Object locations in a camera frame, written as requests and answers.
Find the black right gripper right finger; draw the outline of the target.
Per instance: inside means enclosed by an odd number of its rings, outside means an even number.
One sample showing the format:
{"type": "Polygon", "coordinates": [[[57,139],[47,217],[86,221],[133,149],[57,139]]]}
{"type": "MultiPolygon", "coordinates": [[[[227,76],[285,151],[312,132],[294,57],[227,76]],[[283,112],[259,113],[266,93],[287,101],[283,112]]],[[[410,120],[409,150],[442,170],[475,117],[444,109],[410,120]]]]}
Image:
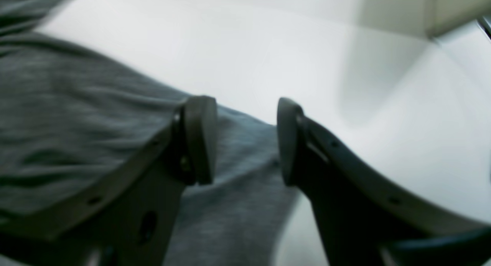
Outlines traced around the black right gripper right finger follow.
{"type": "Polygon", "coordinates": [[[375,171],[295,101],[277,106],[284,183],[311,203],[330,266],[483,266],[490,225],[446,210],[375,171]]]}

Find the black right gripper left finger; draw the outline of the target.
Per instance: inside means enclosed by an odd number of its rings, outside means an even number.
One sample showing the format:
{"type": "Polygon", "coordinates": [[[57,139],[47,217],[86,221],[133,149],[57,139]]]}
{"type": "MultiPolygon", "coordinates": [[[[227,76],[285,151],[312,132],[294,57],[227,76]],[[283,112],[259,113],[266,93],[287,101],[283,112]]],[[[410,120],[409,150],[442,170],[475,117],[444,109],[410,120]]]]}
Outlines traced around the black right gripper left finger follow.
{"type": "Polygon", "coordinates": [[[187,186],[216,169],[217,103],[193,96],[96,184],[1,226],[1,254],[30,266],[161,266],[187,186]]]}

